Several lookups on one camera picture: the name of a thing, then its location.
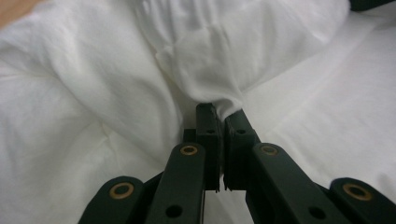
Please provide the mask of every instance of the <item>wooden surface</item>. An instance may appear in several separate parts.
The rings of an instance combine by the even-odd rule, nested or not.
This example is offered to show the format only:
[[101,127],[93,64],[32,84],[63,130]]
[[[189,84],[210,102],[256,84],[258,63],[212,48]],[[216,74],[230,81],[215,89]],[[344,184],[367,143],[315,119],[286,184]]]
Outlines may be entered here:
[[42,0],[0,0],[0,29],[26,15]]

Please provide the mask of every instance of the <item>brass ring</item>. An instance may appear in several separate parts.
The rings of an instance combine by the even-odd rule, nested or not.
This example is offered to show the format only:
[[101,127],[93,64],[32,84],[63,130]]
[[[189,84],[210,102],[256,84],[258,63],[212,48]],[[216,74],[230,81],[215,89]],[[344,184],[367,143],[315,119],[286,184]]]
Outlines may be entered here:
[[275,156],[277,154],[277,149],[274,147],[263,146],[261,147],[261,150],[269,156]]
[[373,195],[367,189],[356,184],[346,183],[343,186],[343,190],[352,198],[360,201],[370,201],[373,199]]
[[198,152],[198,148],[193,146],[185,146],[180,150],[180,152],[183,155],[192,156]]
[[[116,190],[121,187],[128,187],[128,190],[124,193],[117,193]],[[123,182],[123,183],[119,183],[119,184],[116,184],[115,186],[113,186],[111,188],[109,194],[112,199],[118,200],[118,199],[124,199],[124,198],[129,197],[133,192],[134,192],[134,185],[131,183],[128,183],[128,182]]]

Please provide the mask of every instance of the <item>white fabric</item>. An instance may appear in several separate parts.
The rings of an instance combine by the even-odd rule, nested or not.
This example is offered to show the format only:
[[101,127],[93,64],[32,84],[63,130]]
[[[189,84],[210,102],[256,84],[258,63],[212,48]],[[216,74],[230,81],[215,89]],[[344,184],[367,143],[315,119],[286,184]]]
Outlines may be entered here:
[[[77,223],[107,180],[158,174],[198,102],[396,201],[396,4],[198,2],[52,1],[0,31],[0,223]],[[205,223],[251,222],[243,192],[206,194]]]

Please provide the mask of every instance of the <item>wrinkled fabric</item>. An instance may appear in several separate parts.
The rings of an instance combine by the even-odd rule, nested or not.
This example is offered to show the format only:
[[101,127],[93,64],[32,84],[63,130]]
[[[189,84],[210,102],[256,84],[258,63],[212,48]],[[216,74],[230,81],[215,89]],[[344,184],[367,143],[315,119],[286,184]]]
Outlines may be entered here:
[[[0,223],[78,223],[109,179],[161,172],[205,102],[395,202],[396,5],[299,2],[50,1],[1,30]],[[207,192],[205,223],[252,223],[244,192]]]

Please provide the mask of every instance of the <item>round hole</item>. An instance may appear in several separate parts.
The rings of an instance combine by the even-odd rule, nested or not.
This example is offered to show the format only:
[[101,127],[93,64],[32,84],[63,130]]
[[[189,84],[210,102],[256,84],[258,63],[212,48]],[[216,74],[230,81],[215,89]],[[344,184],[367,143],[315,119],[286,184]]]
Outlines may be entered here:
[[191,155],[194,155],[195,153],[198,152],[198,148],[193,147],[193,146],[186,146],[186,147],[183,147],[183,148],[180,150],[180,152],[181,152],[181,154],[183,154],[183,155],[191,156]]
[[168,217],[180,217],[183,209],[179,205],[171,205],[165,212]]
[[325,219],[326,218],[326,214],[323,212],[323,210],[321,210],[318,207],[310,207],[309,213],[311,214],[312,217],[315,217],[317,219]]
[[262,151],[270,156],[275,156],[277,154],[277,149],[274,147],[269,147],[269,146],[263,146]]
[[134,185],[128,182],[119,183],[110,189],[110,197],[112,199],[124,199],[134,192]]
[[367,189],[356,184],[346,183],[343,186],[343,190],[352,198],[360,201],[370,201],[373,199],[373,195]]
[[237,130],[236,132],[239,133],[239,134],[244,134],[244,133],[246,133],[247,131],[240,129],[240,130]]

